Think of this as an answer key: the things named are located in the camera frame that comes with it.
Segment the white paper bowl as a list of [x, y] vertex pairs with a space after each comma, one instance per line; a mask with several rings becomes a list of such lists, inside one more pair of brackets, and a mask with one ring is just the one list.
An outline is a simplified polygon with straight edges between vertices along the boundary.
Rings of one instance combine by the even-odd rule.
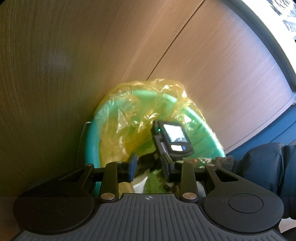
[[149, 175], [147, 173], [143, 173], [142, 175], [134, 178], [134, 180], [132, 181], [132, 187], [135, 193], [144, 192], [144, 187], [148, 179], [148, 176]]

